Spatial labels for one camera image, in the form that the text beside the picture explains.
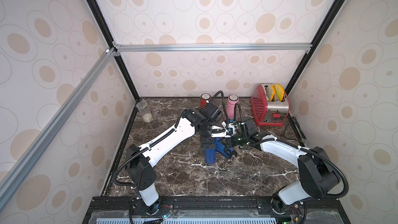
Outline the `blue thermos bottle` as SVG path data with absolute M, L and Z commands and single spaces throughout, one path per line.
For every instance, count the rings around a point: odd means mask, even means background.
M 216 150 L 205 149 L 205 162 L 207 164 L 214 164 L 216 162 Z

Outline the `blue cloth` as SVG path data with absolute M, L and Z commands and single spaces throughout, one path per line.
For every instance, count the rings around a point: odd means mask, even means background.
M 237 156 L 237 152 L 233 148 L 228 148 L 223 143 L 223 138 L 216 138 L 215 139 L 215 144 L 216 144 L 216 152 L 219 152 L 224 157 L 230 159 L 233 156 Z

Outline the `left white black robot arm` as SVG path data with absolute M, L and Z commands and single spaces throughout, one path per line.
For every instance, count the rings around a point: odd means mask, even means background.
M 196 109 L 183 109 L 176 123 L 153 140 L 137 147 L 129 147 L 126 161 L 116 170 L 112 180 L 115 185 L 132 187 L 136 195 L 142 199 L 151 212 L 159 208 L 160 197 L 155 187 L 157 175 L 154 167 L 172 149 L 186 139 L 199 134 L 201 147 L 212 149 L 215 147 L 216 135 L 227 133 L 223 127 L 213 127 L 219 116 L 219 108 L 212 101 L 221 95 L 222 107 L 226 122 L 229 117 L 226 111 L 223 91 L 218 91 L 206 104 Z

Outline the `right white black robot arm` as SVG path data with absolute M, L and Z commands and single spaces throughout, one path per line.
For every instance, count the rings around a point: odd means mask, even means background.
M 239 113 L 240 122 L 236 121 L 235 124 L 241 126 L 240 133 L 245 144 L 278 156 L 298 168 L 298 181 L 273 194 L 271 205 L 275 212 L 282 213 L 286 207 L 296 202 L 323 198 L 339 199 L 348 194 L 347 177 L 330 161 L 322 148 L 309 149 L 294 145 L 266 133 L 251 134 L 248 127 L 249 119 L 243 119 L 238 103 L 234 106 L 234 114 L 236 113 Z

